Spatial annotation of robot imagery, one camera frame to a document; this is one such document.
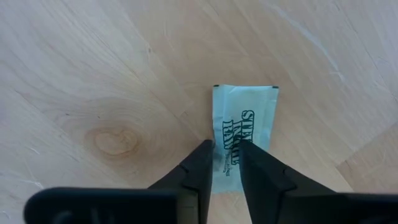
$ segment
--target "wooden table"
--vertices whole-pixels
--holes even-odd
[[[398,191],[394,0],[0,1],[0,223],[54,186],[147,187],[212,138],[214,84],[280,86],[271,154]],[[241,194],[209,223],[248,223]]]

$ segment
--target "wood knot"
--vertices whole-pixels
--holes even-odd
[[[133,151],[139,138],[133,130],[126,127],[105,127],[92,129],[86,134],[86,144],[110,156]]]

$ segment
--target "wood grain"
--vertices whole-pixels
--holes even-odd
[[[394,192],[395,1],[0,1],[0,222],[52,186],[147,187],[212,138],[214,84],[278,85],[270,153]],[[210,223],[247,223],[243,194]]]
[[[398,124],[338,166],[357,192],[398,192]]]

